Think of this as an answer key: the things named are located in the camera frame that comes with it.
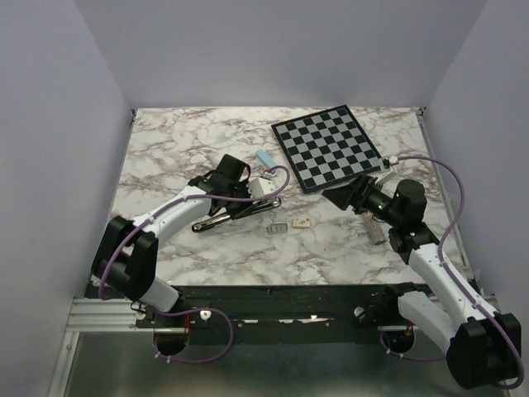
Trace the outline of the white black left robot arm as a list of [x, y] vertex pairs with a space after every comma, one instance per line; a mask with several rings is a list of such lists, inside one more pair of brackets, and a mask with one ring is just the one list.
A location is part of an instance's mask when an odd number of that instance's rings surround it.
[[131, 301], [155, 308], [155, 317], [166, 327], [177, 325], [183, 306], [178, 302], [179, 292], [156, 275], [158, 250], [191, 222], [237, 205], [233, 198], [249, 198], [249, 178], [248, 164], [224, 155], [215, 170], [191, 179], [158, 208], [133, 219], [112, 218], [91, 266], [92, 275], [100, 281], [99, 297], [107, 299], [107, 292], [113, 289]]

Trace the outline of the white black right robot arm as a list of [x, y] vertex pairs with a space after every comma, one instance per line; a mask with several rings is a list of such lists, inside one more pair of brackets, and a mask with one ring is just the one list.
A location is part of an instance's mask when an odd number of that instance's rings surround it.
[[522, 329], [516, 317], [489, 304], [445, 256], [441, 243], [424, 223], [424, 187], [400, 181], [393, 196], [375, 179], [361, 175], [347, 185], [326, 189], [323, 196], [341, 210], [371, 213], [386, 222], [389, 242], [403, 262], [427, 283], [437, 301], [418, 290], [384, 299], [382, 318], [404, 319], [419, 327], [442, 351], [455, 381], [464, 389], [497, 385], [516, 389], [524, 380]]

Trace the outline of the cream staple box sleeve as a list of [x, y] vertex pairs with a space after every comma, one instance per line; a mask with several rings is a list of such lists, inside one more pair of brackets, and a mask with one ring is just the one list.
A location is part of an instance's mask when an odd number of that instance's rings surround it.
[[311, 227], [311, 218], [307, 217], [295, 217], [292, 222], [293, 228], [305, 229]]

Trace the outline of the light blue mini stapler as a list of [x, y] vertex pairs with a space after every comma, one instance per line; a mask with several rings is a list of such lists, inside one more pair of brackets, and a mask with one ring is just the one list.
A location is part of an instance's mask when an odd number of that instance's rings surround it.
[[271, 174], [274, 173], [274, 167], [277, 165], [275, 160], [263, 149], [255, 152], [257, 160], [263, 165], [264, 170]]

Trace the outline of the staple box tray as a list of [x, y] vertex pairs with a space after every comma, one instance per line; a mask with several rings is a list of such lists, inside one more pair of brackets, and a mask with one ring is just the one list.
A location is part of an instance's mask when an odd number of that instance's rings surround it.
[[288, 232], [288, 224], [285, 222], [272, 223], [268, 226], [270, 234], [284, 234]]

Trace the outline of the black stapler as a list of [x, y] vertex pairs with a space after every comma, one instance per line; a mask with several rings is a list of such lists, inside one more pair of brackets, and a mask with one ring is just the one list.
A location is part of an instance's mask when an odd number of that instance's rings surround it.
[[253, 203], [230, 204], [223, 213], [209, 217], [201, 222], [194, 223], [191, 226], [191, 230], [195, 233], [205, 232], [225, 222], [247, 218], [257, 213], [263, 213], [279, 208], [281, 204], [282, 201], [280, 197], [269, 198]]

